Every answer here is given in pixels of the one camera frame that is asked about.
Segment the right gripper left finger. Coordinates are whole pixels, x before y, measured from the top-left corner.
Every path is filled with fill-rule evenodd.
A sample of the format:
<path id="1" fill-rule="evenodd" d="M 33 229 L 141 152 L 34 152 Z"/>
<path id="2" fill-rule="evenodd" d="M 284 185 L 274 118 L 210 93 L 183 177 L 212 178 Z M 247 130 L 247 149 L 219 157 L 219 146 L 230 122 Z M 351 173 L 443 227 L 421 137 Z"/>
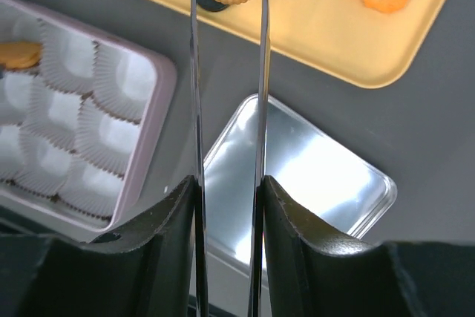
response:
<path id="1" fill-rule="evenodd" d="M 3 316 L 185 316 L 194 179 L 90 243 L 1 210 Z"/>

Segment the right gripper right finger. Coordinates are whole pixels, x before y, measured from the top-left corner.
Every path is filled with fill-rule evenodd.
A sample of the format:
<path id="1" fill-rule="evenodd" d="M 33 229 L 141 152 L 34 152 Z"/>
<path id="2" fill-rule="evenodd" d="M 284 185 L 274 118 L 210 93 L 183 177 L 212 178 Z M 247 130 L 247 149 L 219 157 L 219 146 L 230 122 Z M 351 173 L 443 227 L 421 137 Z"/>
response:
<path id="1" fill-rule="evenodd" d="M 474 245 L 372 245 L 329 225 L 273 178 L 263 182 L 274 316 L 472 316 Z"/>

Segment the metal tongs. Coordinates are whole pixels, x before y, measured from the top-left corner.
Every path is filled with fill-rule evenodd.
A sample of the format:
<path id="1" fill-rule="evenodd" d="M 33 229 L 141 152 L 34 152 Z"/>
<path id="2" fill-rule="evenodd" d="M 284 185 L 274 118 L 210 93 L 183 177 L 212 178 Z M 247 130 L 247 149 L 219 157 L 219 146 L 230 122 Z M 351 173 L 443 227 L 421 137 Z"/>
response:
<path id="1" fill-rule="evenodd" d="M 197 314 L 209 315 L 206 196 L 202 144 L 202 111 L 200 104 L 200 68 L 198 52 L 197 0 L 190 2 L 190 67 L 192 116 L 194 124 L 194 182 L 197 197 L 194 199 L 195 221 L 195 275 Z M 255 155 L 255 179 L 252 206 L 252 249 L 250 259 L 248 316 L 261 315 L 263 271 L 263 181 L 266 167 L 266 124 L 269 98 L 269 65 L 271 53 L 269 0 L 261 1 L 261 43 L 258 86 L 258 126 Z"/>

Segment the orange leaf cookie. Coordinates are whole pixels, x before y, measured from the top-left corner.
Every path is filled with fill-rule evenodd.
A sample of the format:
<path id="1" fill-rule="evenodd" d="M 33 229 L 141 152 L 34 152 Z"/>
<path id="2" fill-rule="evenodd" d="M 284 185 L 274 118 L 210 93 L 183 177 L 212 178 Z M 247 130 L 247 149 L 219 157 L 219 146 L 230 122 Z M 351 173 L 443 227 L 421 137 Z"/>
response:
<path id="1" fill-rule="evenodd" d="M 1 65 L 8 70 L 32 68 L 39 63 L 42 45 L 37 42 L 2 42 Z"/>

